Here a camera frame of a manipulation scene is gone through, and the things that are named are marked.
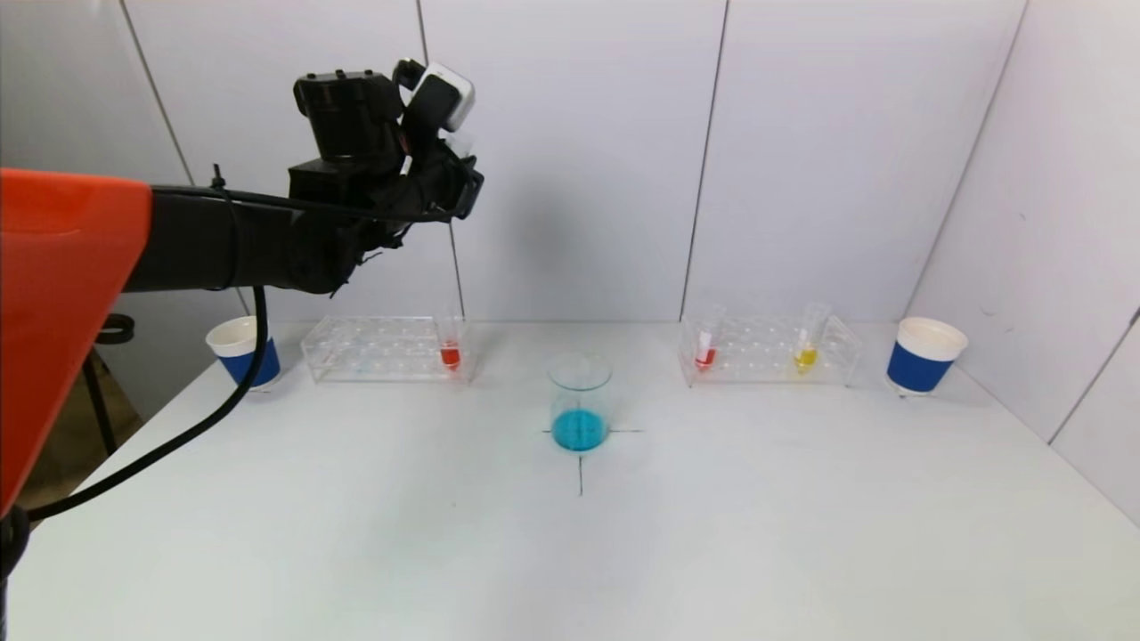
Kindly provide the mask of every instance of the yellow liquid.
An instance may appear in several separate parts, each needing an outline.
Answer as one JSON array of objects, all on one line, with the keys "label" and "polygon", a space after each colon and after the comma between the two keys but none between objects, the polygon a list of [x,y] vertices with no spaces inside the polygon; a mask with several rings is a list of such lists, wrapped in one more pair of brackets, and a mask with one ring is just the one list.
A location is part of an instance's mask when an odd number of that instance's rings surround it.
[{"label": "yellow liquid", "polygon": [[800,374],[806,374],[811,372],[812,367],[815,366],[815,356],[816,351],[814,347],[799,350],[799,352],[796,354],[795,358],[796,371],[798,371]]}]

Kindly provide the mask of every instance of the black stand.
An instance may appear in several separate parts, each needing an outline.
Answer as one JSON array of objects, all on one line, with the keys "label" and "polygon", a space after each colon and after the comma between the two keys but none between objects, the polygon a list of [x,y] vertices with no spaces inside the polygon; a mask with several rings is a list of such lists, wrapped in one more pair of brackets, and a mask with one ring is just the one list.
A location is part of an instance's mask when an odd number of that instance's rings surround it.
[{"label": "black stand", "polygon": [[99,375],[95,372],[95,359],[88,355],[83,359],[83,380],[87,382],[87,393],[91,397],[91,407],[95,409],[95,421],[99,423],[99,436],[103,437],[103,447],[107,451],[107,456],[115,453],[115,435],[111,431],[111,416],[107,415],[107,404],[103,400],[103,390],[99,389]]},{"label": "black stand", "polygon": [[8,639],[8,575],[24,554],[31,532],[27,514],[16,505],[0,519],[0,641]]}]

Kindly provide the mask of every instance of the paper cup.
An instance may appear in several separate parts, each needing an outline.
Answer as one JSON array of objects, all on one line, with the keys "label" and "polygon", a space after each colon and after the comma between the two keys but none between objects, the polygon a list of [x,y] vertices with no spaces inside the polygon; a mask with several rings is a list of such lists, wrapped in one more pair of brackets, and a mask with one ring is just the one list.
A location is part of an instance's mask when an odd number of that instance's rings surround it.
[{"label": "paper cup", "polygon": [[[227,320],[218,325],[206,334],[206,344],[218,356],[218,360],[226,366],[226,371],[234,379],[235,383],[241,383],[245,373],[253,364],[253,348],[258,342],[258,318],[255,316],[244,316]],[[250,389],[269,383],[280,374],[280,362],[277,360],[277,348],[274,346],[272,336],[266,341],[266,356],[261,359],[261,370],[253,379]]]},{"label": "paper cup", "polygon": [[898,324],[887,378],[903,393],[928,393],[967,344],[966,334],[940,320],[904,318]]}]

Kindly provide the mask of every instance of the white table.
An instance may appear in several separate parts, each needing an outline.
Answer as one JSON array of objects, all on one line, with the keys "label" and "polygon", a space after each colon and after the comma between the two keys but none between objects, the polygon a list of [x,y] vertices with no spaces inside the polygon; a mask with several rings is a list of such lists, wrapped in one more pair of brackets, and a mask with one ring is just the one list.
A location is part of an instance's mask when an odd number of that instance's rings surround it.
[{"label": "white table", "polygon": [[[470,387],[296,366],[36,529],[10,638],[1140,639],[1140,530],[962,372],[889,393],[891,328],[858,330],[856,389],[689,389],[675,325],[479,326]],[[580,463],[543,432],[575,346],[625,430]],[[95,478],[231,388],[212,366]]]}]

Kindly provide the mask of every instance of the test tube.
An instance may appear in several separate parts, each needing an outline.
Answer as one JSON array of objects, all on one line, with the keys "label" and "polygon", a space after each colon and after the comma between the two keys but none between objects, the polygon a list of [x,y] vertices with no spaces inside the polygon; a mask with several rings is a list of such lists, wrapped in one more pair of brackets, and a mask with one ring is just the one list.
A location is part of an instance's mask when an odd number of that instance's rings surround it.
[{"label": "test tube", "polygon": [[554,384],[551,400],[551,436],[571,452],[593,449],[609,433],[606,384],[613,375],[597,354],[560,356],[547,371]]},{"label": "test tube", "polygon": [[459,370],[459,326],[463,317],[447,310],[432,317],[435,324],[435,336],[439,340],[439,357],[443,367],[451,372]]},{"label": "test tube", "polygon": [[822,302],[813,302],[804,309],[803,324],[796,340],[796,351],[792,360],[796,372],[800,375],[807,374],[815,367],[819,358],[820,340],[823,338],[823,328],[831,316],[831,306]]},{"label": "test tube", "polygon": [[694,324],[697,351],[693,362],[700,372],[707,371],[716,362],[717,341],[720,339],[720,325],[724,323],[725,313],[724,307],[715,305]]}]

